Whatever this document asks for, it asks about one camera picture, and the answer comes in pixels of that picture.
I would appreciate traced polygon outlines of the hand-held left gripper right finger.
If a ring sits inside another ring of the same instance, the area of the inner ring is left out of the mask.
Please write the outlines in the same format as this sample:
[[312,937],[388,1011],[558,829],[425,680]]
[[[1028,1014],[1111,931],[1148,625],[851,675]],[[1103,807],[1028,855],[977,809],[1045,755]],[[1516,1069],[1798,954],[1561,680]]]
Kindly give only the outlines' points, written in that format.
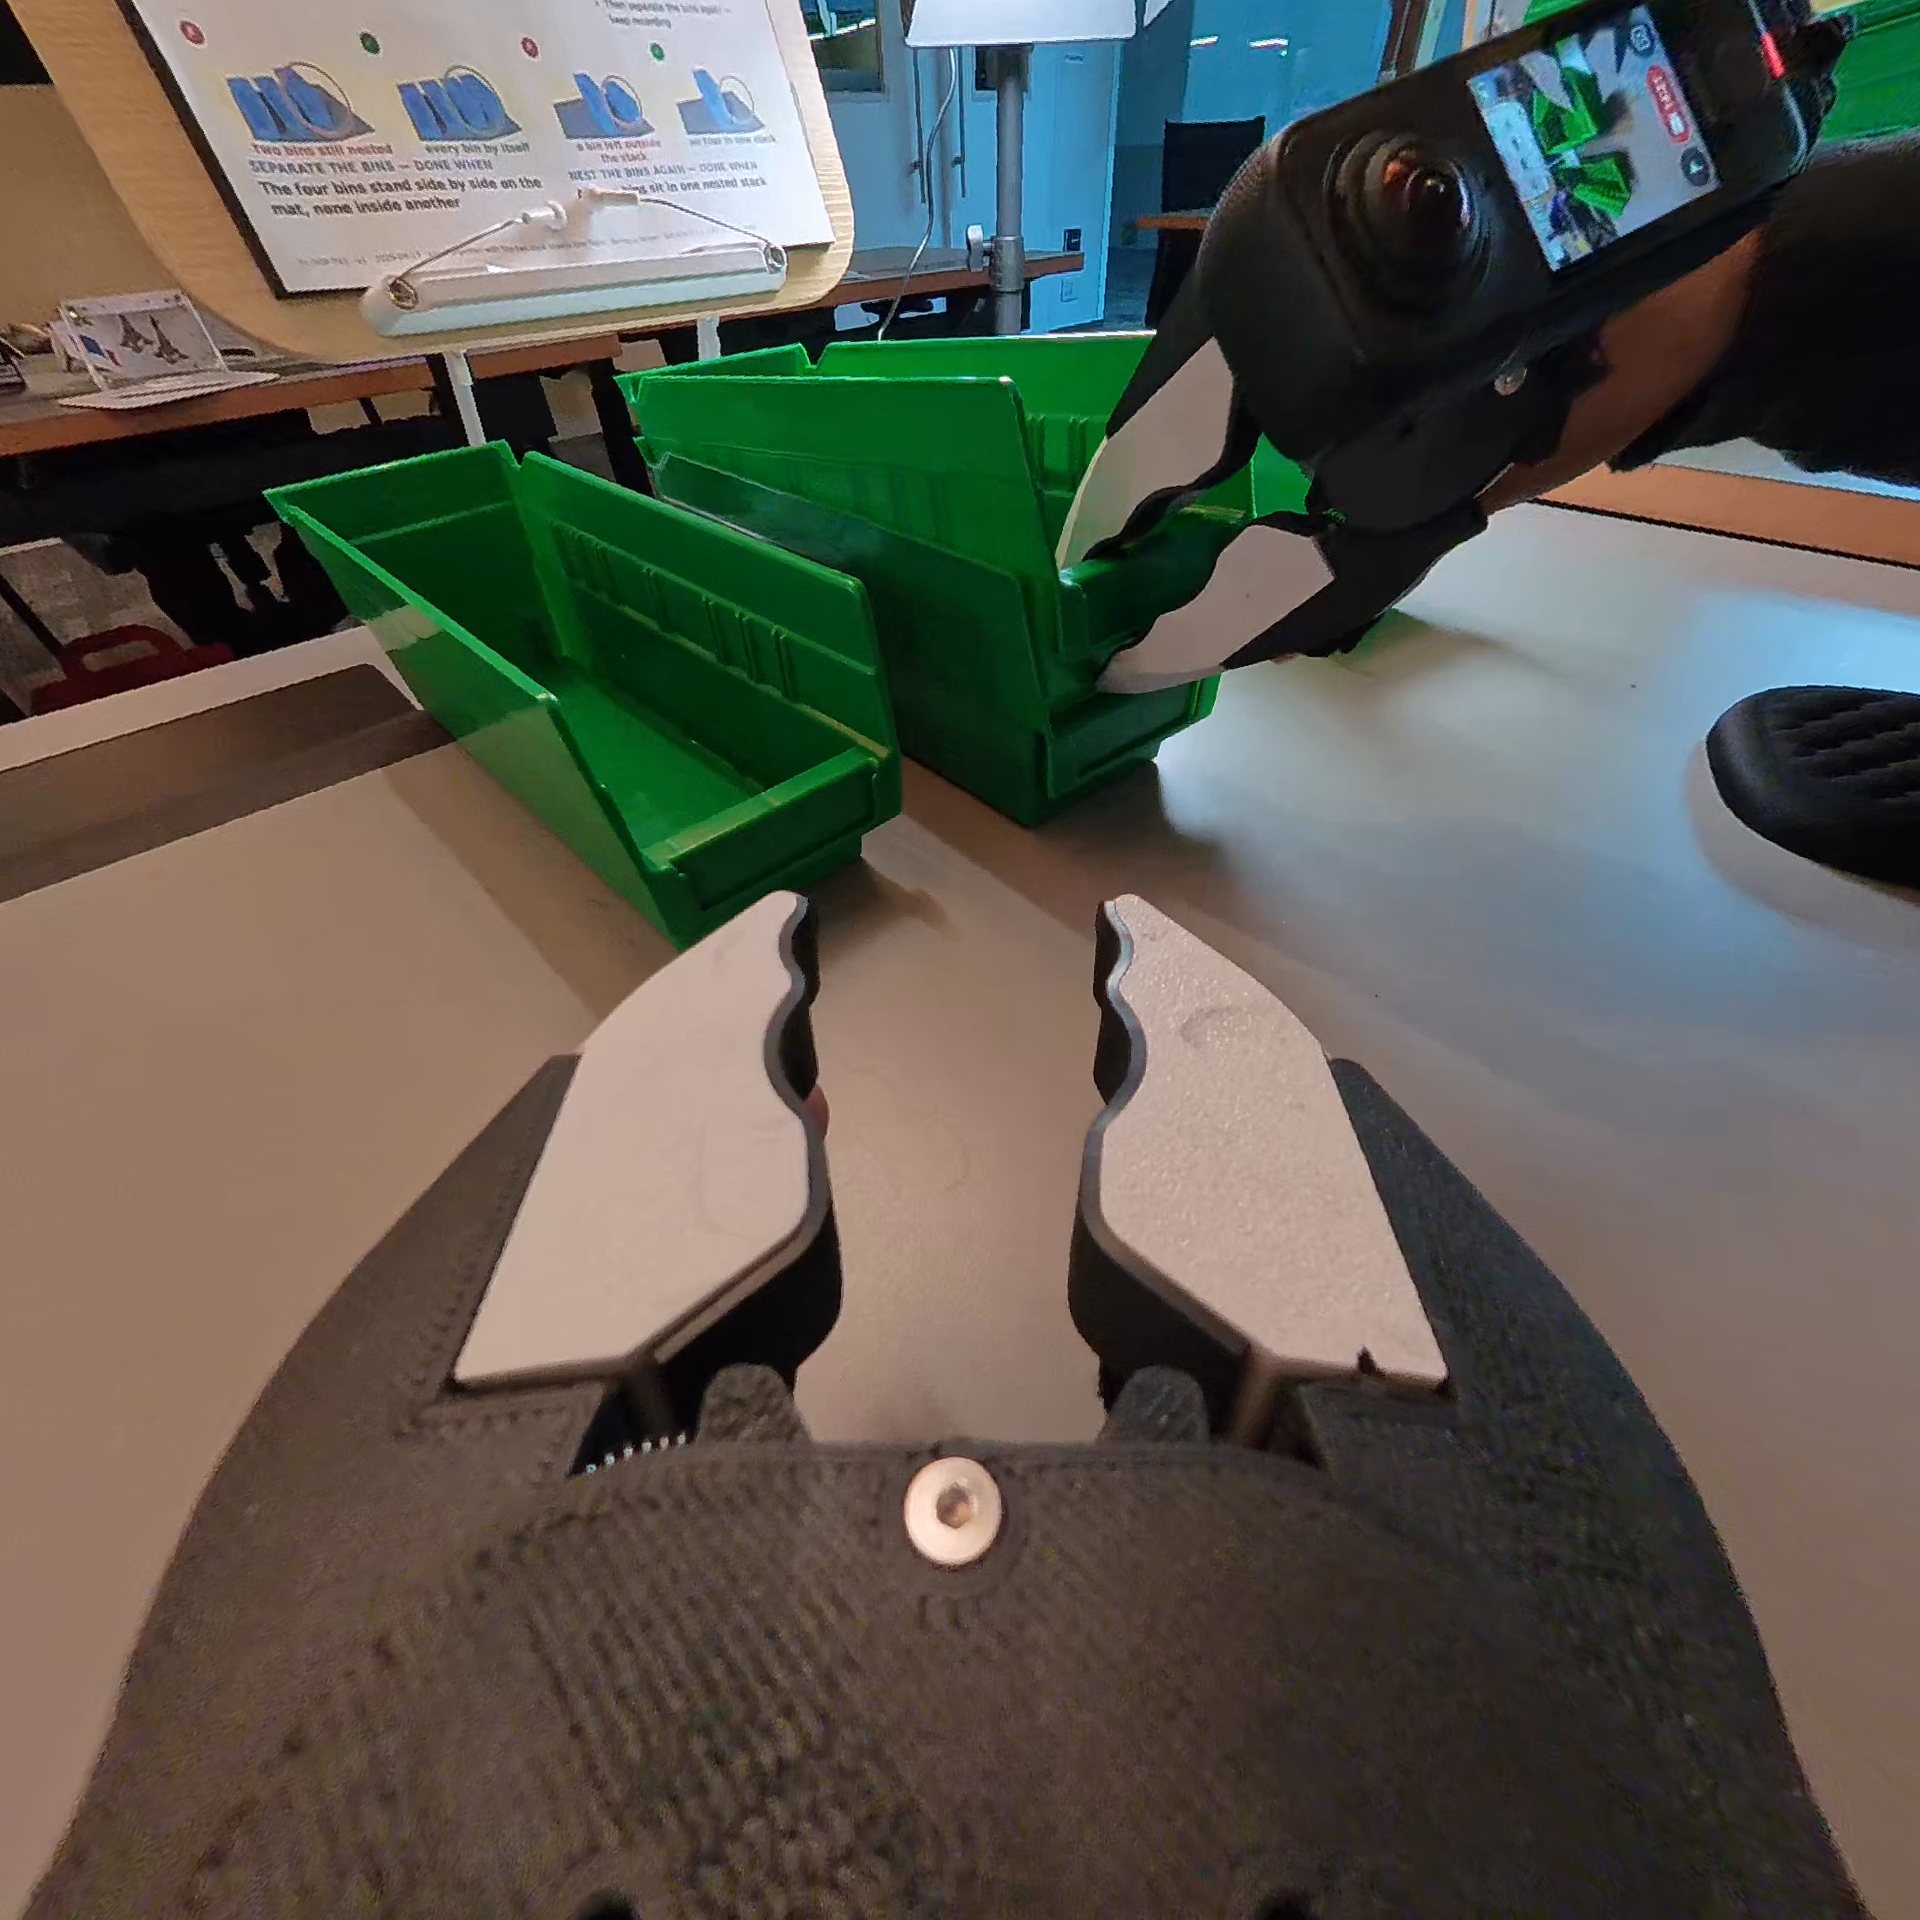
[[1266,1445],[1302,1384],[1433,1400],[1449,1369],[1334,1062],[1255,972],[1139,896],[1095,917],[1102,1111],[1067,1313],[1103,1406],[1151,1369]]

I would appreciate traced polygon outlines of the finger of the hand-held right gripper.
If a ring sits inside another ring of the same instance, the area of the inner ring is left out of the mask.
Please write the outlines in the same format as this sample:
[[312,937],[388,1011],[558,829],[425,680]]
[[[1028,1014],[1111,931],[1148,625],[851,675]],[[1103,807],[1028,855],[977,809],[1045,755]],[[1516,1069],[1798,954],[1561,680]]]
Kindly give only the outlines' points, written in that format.
[[1308,515],[1265,515],[1223,549],[1206,588],[1165,610],[1096,675],[1102,692],[1151,697],[1223,675],[1272,626],[1337,582]]
[[1179,368],[1131,393],[1111,422],[1058,535],[1058,573],[1131,556],[1234,474],[1239,384],[1223,347],[1200,347]]

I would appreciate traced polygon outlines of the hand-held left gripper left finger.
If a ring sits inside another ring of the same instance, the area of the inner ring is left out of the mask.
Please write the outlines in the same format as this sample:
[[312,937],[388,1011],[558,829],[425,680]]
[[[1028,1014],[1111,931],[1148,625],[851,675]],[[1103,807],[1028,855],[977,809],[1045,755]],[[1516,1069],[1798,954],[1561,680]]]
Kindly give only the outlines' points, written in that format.
[[750,1365],[798,1389],[843,1308],[811,1011],[819,921],[771,891],[583,1045],[454,1384],[602,1381],[693,1422]]

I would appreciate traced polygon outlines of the person's right forearm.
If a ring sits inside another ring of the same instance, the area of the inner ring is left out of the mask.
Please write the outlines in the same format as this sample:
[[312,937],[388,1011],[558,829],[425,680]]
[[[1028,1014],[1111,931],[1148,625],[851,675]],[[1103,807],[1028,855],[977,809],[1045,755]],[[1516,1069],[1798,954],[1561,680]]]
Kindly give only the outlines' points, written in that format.
[[1916,135],[1825,148],[1790,180],[1719,367],[1613,470],[1728,441],[1916,487]]

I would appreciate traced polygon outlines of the grey metal pole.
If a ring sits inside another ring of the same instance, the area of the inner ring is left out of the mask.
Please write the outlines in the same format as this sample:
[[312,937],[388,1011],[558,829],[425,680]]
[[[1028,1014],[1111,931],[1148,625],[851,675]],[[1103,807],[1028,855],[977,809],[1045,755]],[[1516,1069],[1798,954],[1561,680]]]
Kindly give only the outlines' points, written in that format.
[[996,229],[989,238],[989,294],[996,338],[1020,338],[1026,324],[1026,238],[1023,238],[1023,139],[1028,100],[1028,42],[1003,42],[980,53],[996,85]]

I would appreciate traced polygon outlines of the white sign panel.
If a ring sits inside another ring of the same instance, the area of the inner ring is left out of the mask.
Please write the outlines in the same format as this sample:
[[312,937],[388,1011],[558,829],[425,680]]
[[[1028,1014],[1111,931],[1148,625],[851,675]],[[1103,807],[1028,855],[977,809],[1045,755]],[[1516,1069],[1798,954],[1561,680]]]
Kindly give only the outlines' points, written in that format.
[[907,48],[1125,42],[1144,3],[903,3]]

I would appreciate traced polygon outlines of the wood-edged white table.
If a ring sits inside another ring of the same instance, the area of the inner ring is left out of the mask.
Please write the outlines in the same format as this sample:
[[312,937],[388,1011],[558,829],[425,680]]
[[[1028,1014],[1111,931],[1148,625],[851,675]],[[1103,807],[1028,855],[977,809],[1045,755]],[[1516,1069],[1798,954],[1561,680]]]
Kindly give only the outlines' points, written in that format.
[[1782,465],[1601,468],[1540,496],[1548,507],[1916,570],[1916,491]]

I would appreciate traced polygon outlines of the white instruction sheet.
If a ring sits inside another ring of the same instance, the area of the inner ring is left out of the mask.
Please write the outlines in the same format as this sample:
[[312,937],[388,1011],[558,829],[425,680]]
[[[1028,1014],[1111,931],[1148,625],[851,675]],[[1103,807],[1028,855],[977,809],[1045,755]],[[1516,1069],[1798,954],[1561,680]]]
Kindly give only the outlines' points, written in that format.
[[121,3],[283,298],[830,241],[771,3]]

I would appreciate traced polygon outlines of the clear page holder bar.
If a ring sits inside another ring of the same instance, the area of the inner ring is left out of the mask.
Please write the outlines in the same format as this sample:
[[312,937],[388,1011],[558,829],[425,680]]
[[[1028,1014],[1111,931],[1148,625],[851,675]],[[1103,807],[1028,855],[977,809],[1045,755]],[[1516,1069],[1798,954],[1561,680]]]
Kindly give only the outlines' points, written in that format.
[[[610,209],[664,212],[701,237],[675,250],[659,238],[622,238],[613,255],[597,255],[594,225]],[[782,294],[788,270],[788,250],[754,229],[681,199],[585,187],[573,199],[546,199],[412,260],[374,282],[356,311],[382,339],[420,339]]]

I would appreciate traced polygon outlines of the white board stand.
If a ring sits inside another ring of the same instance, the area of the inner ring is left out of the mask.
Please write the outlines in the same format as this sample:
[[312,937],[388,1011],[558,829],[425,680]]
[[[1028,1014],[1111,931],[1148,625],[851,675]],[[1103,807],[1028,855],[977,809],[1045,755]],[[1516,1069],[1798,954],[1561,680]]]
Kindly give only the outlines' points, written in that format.
[[[550,452],[564,439],[594,434],[617,474],[637,459],[635,417],[617,389],[622,359],[640,347],[659,347],[671,367],[698,356],[720,356],[720,322],[668,322],[640,328],[597,328],[589,335],[498,339],[466,351],[435,351],[425,363],[435,384],[435,399],[443,417],[457,422],[466,445],[510,445],[524,452]],[[570,428],[550,396],[525,393],[524,399],[488,399],[499,384],[514,393],[536,379],[589,379],[589,425]]]

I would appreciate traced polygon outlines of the red bag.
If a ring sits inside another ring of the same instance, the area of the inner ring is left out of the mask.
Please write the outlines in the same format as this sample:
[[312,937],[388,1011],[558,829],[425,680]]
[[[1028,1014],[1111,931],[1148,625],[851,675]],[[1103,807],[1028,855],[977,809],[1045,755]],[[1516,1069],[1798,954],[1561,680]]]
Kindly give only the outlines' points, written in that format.
[[192,643],[144,625],[112,626],[59,643],[54,652],[56,672],[29,688],[28,711],[54,716],[61,708],[82,708],[109,697],[185,680],[233,659],[236,652],[226,643]]

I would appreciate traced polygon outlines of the brown wooden table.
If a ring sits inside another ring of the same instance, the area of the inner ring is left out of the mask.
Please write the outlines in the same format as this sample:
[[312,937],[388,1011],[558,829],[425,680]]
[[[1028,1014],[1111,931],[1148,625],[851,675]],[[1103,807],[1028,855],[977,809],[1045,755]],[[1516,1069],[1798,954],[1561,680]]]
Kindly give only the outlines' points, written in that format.
[[[488,399],[538,399],[555,384],[536,379],[519,393],[499,384]],[[281,487],[461,445],[464,433],[439,409],[420,356],[290,372],[272,386],[144,412],[70,412],[56,399],[17,399],[2,402],[2,549],[54,539],[109,574],[136,574],[118,534],[155,511],[155,482],[171,461],[233,461],[267,501]]]

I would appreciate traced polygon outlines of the clear acrylic sign holder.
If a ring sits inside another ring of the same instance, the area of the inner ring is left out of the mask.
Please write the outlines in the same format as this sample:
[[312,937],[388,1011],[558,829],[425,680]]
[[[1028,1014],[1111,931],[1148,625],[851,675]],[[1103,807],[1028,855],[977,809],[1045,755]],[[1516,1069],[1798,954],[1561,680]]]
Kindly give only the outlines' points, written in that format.
[[70,412],[144,412],[279,384],[276,368],[229,363],[179,292],[61,301],[56,335],[93,384],[59,396]]

